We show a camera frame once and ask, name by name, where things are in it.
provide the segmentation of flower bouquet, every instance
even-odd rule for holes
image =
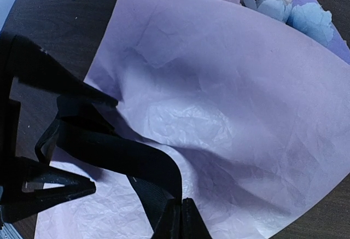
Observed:
[[[173,159],[213,239],[262,239],[350,172],[348,63],[316,0],[118,0],[85,81],[120,101],[99,109],[119,136]],[[94,177],[59,149],[51,164]],[[36,239],[152,237],[128,179],[100,171]]]

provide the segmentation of wooden surface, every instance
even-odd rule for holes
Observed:
[[[116,0],[17,0],[4,29],[28,36],[83,79],[103,37]],[[319,0],[350,41],[350,0]],[[56,113],[55,96],[15,84],[12,98],[21,101],[17,154],[34,158],[36,140]],[[274,239],[350,238],[350,177]],[[36,217],[15,224],[24,239],[33,239]]]

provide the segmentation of dark wooden table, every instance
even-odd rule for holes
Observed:
[[[319,0],[350,41],[350,0]],[[74,75],[84,79],[116,0],[16,0],[4,29],[28,36]],[[14,84],[22,103],[17,154],[34,159],[34,145],[56,114],[55,96]],[[277,234],[282,238],[350,238],[350,176],[303,217]],[[15,224],[24,239],[34,237],[36,216]]]

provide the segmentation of black strap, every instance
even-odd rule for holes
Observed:
[[[211,238],[193,200],[182,203],[181,174],[171,157],[118,136],[88,101],[60,96],[57,106],[57,146],[83,162],[127,175],[154,230],[152,239]],[[39,147],[56,126],[50,125]]]
[[[56,144],[59,135],[59,125],[60,121],[54,119],[35,145],[35,154],[39,162],[43,164],[50,164],[49,158],[51,158],[51,154],[49,153],[53,150],[53,145]]]
[[[10,99],[13,78],[42,90],[89,99],[115,107],[116,99],[72,76],[29,39],[0,32],[0,229],[45,209],[96,191],[88,178],[16,157],[20,102]],[[63,187],[24,192],[24,183],[58,183]]]

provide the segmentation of light blue flower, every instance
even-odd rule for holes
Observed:
[[[247,8],[253,9],[264,15],[270,16],[285,23],[291,12],[291,4],[285,0],[243,0]]]
[[[306,3],[291,10],[287,24],[327,46],[334,35],[331,22],[330,11],[324,11],[318,3]]]

